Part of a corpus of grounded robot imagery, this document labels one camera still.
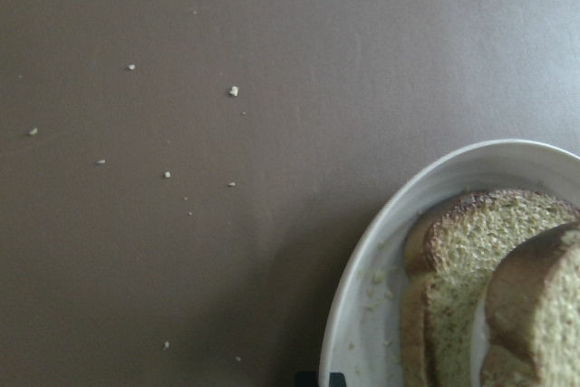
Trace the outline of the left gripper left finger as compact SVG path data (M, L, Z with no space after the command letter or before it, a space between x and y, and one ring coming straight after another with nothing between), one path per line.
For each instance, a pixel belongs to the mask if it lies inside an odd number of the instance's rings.
M295 374L295 387L318 387L317 373L301 371Z

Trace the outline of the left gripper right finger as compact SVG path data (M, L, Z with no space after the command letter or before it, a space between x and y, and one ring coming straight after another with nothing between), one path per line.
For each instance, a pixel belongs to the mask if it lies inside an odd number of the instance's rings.
M344 374L341 372L330 372L328 386L329 387L345 387Z

